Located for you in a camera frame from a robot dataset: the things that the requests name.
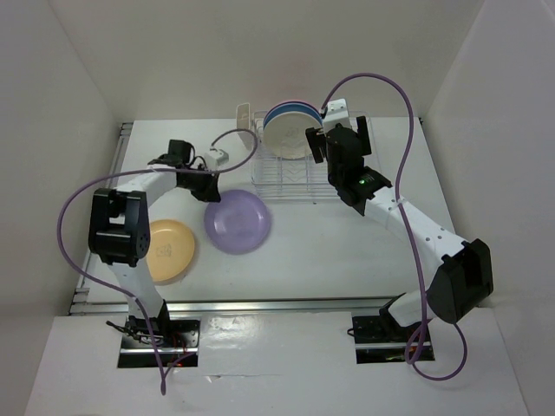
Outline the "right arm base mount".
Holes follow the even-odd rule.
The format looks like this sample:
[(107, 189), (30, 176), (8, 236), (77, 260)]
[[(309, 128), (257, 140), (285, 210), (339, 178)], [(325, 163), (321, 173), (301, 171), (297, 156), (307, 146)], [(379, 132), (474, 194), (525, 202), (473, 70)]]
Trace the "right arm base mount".
[(353, 316), (347, 335), (355, 342), (356, 363), (404, 362), (408, 340), (419, 327), (419, 322), (400, 327), (393, 321), (384, 321), (378, 315)]

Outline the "pink plate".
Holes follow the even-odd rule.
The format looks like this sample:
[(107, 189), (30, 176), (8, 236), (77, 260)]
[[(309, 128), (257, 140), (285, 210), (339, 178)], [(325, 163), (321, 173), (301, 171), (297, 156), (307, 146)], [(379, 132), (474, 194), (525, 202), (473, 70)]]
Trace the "pink plate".
[(316, 109), (312, 104), (310, 104), (307, 101), (302, 101), (302, 100), (287, 100), (287, 101), (282, 101), (280, 103), (278, 103), (275, 108), (280, 107), (280, 106), (286, 106), (286, 105), (304, 105), (306, 107), (310, 107), (313, 109)]

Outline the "orange plate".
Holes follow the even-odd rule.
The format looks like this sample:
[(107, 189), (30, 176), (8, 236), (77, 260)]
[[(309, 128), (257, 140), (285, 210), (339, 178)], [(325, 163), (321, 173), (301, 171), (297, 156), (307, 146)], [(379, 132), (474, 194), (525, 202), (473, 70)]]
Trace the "orange plate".
[(193, 264), (196, 240), (193, 231), (174, 219), (150, 223), (147, 266), (156, 285), (175, 283), (186, 276)]

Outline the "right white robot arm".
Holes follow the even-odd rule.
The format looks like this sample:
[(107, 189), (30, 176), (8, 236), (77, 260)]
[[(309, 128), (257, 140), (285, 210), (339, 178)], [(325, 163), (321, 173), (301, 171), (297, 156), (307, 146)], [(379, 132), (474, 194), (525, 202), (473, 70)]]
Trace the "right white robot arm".
[(314, 160), (326, 163), (338, 197), (418, 250), (424, 287), (387, 303), (379, 329), (396, 341), (423, 319), (455, 324), (493, 292), (490, 249), (479, 239), (468, 242), (444, 229), (397, 196), (387, 178), (366, 166), (369, 133), (361, 118), (356, 122), (356, 129), (342, 124), (329, 131), (310, 127), (305, 136)]

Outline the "blue plate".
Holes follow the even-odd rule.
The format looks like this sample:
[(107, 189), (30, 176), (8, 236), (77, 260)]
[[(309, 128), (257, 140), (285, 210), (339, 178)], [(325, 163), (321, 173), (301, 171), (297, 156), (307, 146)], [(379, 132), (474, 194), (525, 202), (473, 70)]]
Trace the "blue plate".
[(321, 114), (317, 109), (306, 107), (304, 105), (286, 105), (286, 106), (280, 106), (277, 108), (275, 108), (274, 106), (264, 117), (263, 127), (266, 127), (269, 122), (271, 122), (279, 115), (287, 114), (287, 113), (301, 113), (301, 114), (309, 115), (314, 120), (316, 120), (319, 125), (322, 125)]

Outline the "cream plate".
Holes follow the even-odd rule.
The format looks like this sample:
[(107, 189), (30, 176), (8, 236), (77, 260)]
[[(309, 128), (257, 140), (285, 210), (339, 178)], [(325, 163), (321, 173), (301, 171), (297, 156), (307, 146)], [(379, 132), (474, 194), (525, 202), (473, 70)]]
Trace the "cream plate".
[(285, 112), (272, 116), (263, 127), (265, 148), (281, 159), (303, 159), (311, 154), (305, 131), (318, 129), (321, 121), (301, 112)]

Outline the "purple plate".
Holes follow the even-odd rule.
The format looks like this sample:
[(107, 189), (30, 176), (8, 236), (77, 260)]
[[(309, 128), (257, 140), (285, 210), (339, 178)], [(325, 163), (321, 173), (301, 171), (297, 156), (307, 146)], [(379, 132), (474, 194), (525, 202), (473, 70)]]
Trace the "purple plate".
[(227, 254), (242, 255), (256, 250), (270, 234), (272, 218), (267, 205), (245, 190), (221, 193), (221, 200), (207, 205), (206, 235)]

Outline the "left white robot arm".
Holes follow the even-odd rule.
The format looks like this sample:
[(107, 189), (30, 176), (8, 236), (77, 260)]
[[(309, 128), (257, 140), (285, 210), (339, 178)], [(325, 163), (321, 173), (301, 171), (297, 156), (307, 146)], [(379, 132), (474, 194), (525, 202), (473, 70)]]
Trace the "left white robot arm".
[(171, 140), (167, 152), (146, 172), (125, 185), (99, 188), (92, 199), (88, 246), (115, 274), (129, 307), (132, 331), (153, 346), (166, 344), (173, 326), (166, 301), (155, 288), (146, 262), (152, 243), (148, 208), (175, 188), (200, 202), (218, 203), (219, 176), (203, 165), (193, 167), (194, 147)]

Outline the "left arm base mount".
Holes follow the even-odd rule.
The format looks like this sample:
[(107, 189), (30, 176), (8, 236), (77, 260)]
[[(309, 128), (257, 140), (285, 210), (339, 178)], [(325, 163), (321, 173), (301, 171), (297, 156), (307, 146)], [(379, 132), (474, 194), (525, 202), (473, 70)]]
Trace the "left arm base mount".
[[(151, 337), (148, 333), (133, 333), (129, 322), (106, 324), (121, 334), (118, 368), (157, 367)], [(155, 336), (163, 367), (197, 367), (199, 362), (200, 320), (179, 319), (172, 322), (167, 336)]]

